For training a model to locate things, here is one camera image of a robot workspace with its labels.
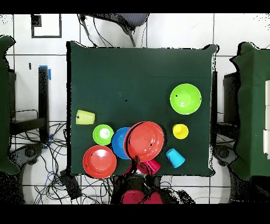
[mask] lime green cup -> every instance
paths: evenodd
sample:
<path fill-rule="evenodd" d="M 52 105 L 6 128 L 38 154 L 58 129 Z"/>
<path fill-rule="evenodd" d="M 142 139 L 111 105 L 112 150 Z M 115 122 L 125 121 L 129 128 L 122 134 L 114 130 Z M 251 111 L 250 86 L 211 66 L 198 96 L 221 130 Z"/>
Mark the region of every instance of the lime green cup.
<path fill-rule="evenodd" d="M 77 125 L 92 125 L 95 122 L 95 114 L 84 110 L 78 110 L 76 114 Z"/>
<path fill-rule="evenodd" d="M 109 125 L 98 125 L 93 131 L 93 139 L 99 145 L 109 145 L 114 132 Z"/>
<path fill-rule="evenodd" d="M 191 84 L 178 85 L 171 92 L 170 103 L 177 113 L 182 115 L 192 114 L 200 107 L 200 91 Z"/>

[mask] lime green bowl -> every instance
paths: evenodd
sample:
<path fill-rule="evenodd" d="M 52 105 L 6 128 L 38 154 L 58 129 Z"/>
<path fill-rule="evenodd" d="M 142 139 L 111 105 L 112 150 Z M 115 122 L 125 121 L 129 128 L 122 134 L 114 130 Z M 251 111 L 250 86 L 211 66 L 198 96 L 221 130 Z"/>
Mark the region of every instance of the lime green bowl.
<path fill-rule="evenodd" d="M 109 145 L 114 132 L 109 125 L 98 125 L 93 131 L 93 139 L 99 145 Z"/>
<path fill-rule="evenodd" d="M 200 91 L 191 84 L 180 84 L 171 92 L 170 103 L 177 113 L 192 114 L 200 107 Z"/>

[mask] blue cup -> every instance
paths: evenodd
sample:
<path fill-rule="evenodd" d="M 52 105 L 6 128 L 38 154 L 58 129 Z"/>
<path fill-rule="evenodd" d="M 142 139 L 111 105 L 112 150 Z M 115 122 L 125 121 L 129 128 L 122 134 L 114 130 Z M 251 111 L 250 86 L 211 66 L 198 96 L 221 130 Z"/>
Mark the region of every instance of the blue cup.
<path fill-rule="evenodd" d="M 112 136 L 112 150 L 121 159 L 128 160 L 129 158 L 124 152 L 124 138 L 130 127 L 123 127 Z"/>
<path fill-rule="evenodd" d="M 171 162 L 171 165 L 173 166 L 173 168 L 178 168 L 179 166 L 181 166 L 184 161 L 185 158 L 183 156 L 180 155 L 179 152 L 176 151 L 175 148 L 171 148 L 167 153 L 166 153 L 166 157 L 169 159 L 169 161 Z"/>

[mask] green tabletop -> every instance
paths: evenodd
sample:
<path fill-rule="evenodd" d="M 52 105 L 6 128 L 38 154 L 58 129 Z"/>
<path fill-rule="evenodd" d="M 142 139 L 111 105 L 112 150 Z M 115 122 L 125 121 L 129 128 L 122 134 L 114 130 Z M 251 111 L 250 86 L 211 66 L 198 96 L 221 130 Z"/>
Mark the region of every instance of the green tabletop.
<path fill-rule="evenodd" d="M 197 49 L 85 48 L 71 45 L 71 173 L 85 173 L 84 153 L 93 145 L 92 132 L 100 124 L 114 132 L 140 121 L 161 124 L 167 135 L 166 146 L 155 158 L 161 164 L 159 175 L 210 176 L 209 116 L 211 57 L 215 45 Z M 170 105 L 170 93 L 179 84 L 196 86 L 202 97 L 199 109 L 181 115 Z M 93 125 L 76 125 L 77 110 L 95 113 Z M 174 124 L 185 124 L 189 135 L 183 140 L 172 134 Z M 173 168 L 166 151 L 175 148 L 185 159 Z M 117 157 L 113 174 L 122 174 L 130 160 Z"/>
<path fill-rule="evenodd" d="M 258 49 L 250 43 L 239 45 L 232 59 L 240 73 L 238 92 L 240 137 L 236 146 L 238 159 L 233 171 L 243 180 L 252 176 L 270 176 L 270 160 L 263 153 L 265 129 L 265 81 L 270 80 L 270 50 Z"/>
<path fill-rule="evenodd" d="M 8 174 L 16 174 L 20 170 L 16 164 L 8 159 L 10 149 L 9 127 L 11 121 L 11 103 L 9 100 L 8 62 L 5 54 L 15 41 L 10 36 L 0 35 L 0 171 Z"/>

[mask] power strip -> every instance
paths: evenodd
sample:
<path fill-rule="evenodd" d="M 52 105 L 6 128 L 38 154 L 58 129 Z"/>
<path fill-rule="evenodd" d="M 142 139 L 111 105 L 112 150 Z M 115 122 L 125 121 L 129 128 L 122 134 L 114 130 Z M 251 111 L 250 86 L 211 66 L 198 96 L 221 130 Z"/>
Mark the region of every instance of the power strip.
<path fill-rule="evenodd" d="M 67 175 L 65 170 L 61 171 L 60 175 L 61 176 L 59 179 L 61 180 L 63 186 L 66 187 L 67 193 L 71 200 L 82 196 L 82 191 L 75 176 Z"/>

